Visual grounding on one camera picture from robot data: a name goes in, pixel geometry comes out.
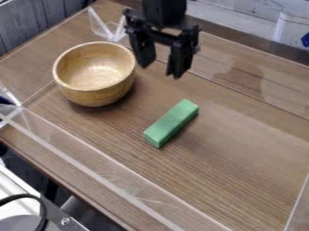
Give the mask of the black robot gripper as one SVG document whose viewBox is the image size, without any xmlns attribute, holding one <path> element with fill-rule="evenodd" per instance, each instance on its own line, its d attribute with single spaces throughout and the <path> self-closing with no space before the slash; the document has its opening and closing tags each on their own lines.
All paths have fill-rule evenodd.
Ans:
<svg viewBox="0 0 309 231">
<path fill-rule="evenodd" d="M 186 15 L 187 0 L 142 0 L 142 9 L 126 8 L 126 33 L 142 68 L 155 61 L 155 43 L 170 47 L 167 75 L 179 79 L 200 50 L 201 27 Z"/>
</svg>

